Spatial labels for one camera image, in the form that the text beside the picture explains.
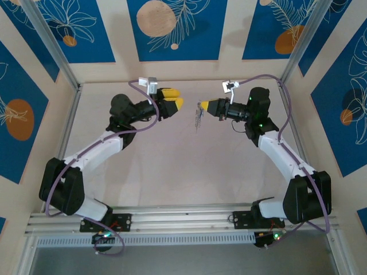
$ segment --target blue panel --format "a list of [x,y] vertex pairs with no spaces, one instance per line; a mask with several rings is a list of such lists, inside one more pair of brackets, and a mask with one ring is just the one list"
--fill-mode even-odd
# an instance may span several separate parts
[[311,94],[343,176],[367,164],[366,52],[367,20]]
[[140,61],[218,60],[227,0],[128,0]]
[[360,209],[357,213],[367,234],[367,208]]
[[258,0],[242,59],[289,58],[314,6],[313,0]]
[[323,21],[319,25],[319,28],[298,64],[302,75],[306,75],[351,1],[352,0],[334,0],[330,5],[329,11],[324,16]]
[[40,63],[55,82],[60,69],[38,36],[33,25],[29,22],[28,17],[25,15],[23,9],[10,0],[0,0],[0,6],[4,9],[7,16],[18,29],[21,36],[23,36],[24,40],[27,42],[33,53],[37,56]]
[[0,176],[19,183],[48,104],[0,43]]
[[36,3],[70,63],[115,62],[96,0]]
[[2,229],[4,228],[5,222],[6,222],[6,218],[0,217],[0,234],[2,232]]

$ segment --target metal grille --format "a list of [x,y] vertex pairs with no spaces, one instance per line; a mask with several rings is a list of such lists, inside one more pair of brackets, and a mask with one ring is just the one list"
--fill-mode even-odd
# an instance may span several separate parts
[[[255,243],[254,233],[218,233],[218,234],[154,234],[154,235],[121,235],[126,246],[157,245],[217,245],[231,243]],[[40,237],[38,248],[90,247],[91,236]],[[119,246],[119,239],[111,239],[104,245]]]

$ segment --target enclosure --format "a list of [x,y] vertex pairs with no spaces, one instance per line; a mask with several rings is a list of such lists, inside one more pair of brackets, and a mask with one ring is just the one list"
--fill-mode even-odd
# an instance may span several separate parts
[[[365,274],[367,2],[0,6],[1,274]],[[268,229],[235,229],[231,215],[276,196],[284,177],[243,124],[200,108],[228,97],[224,80],[261,74],[235,89],[235,102],[245,104],[251,89],[263,87],[279,128],[291,111],[283,138],[329,173],[333,205],[328,234],[304,224],[268,249],[253,245]],[[115,95],[145,99],[128,85],[139,77],[179,90],[184,104],[83,174],[89,197],[132,215],[129,232],[119,233],[124,253],[104,257],[94,253],[92,233],[79,231],[80,217],[47,217],[38,192],[49,159],[72,156],[105,131]],[[324,218],[313,222],[325,228]],[[286,231],[295,227],[286,221]],[[111,252],[122,246],[117,238],[109,245]]]

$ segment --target orange circle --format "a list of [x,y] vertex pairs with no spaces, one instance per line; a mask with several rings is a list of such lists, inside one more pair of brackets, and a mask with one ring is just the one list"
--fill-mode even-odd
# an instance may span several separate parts
[[260,0],[259,3],[260,5],[262,6],[267,6],[271,3],[272,1],[271,0]]
[[348,126],[350,125],[350,123],[352,123],[353,120],[353,113],[351,110],[345,109],[342,111],[342,113],[340,114],[340,121],[342,122],[342,124]]
[[76,46],[76,39],[72,36],[64,36],[63,41],[66,44],[66,46],[69,46],[69,47]]
[[279,54],[290,54],[302,33],[304,26],[295,26],[291,30],[282,33],[275,42],[275,50]]
[[176,27],[174,11],[160,0],[146,2],[136,14],[140,30],[150,37],[165,36]]
[[177,49],[178,49],[178,45],[177,45],[176,43],[173,43],[173,44],[171,45],[171,49],[173,49],[173,50],[177,50]]
[[29,103],[23,99],[13,99],[6,106],[5,114],[9,115],[6,119],[9,134],[21,142],[28,140],[34,128],[34,114]]

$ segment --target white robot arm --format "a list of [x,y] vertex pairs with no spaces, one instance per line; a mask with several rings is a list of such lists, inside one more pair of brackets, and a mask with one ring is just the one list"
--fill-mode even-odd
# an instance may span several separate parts
[[309,176],[321,193],[327,214],[331,213],[331,180],[326,172],[318,172],[302,160],[294,150],[279,136],[278,127],[268,117],[270,106],[269,90],[253,88],[247,104],[233,102],[235,82],[224,82],[225,93],[232,98],[203,101],[204,110],[219,120],[227,118],[236,122],[245,122],[245,133],[255,146],[259,147],[275,163],[284,176],[285,188],[279,195],[253,203],[251,215],[259,221],[279,218],[288,219],[296,224],[323,216],[321,203],[311,184]]
[[[139,83],[147,86],[151,100],[158,106],[159,121],[180,110],[184,101],[178,97],[178,90],[157,89],[156,81]],[[51,195],[50,205],[66,215],[78,214],[109,226],[112,223],[112,208],[85,195],[83,174],[92,173],[97,166],[132,142],[136,134],[133,123],[148,121],[157,115],[151,100],[133,104],[126,95],[116,95],[111,101],[110,123],[94,143],[63,160],[53,158],[48,161],[40,188],[40,199],[47,201],[57,177],[69,166]]]

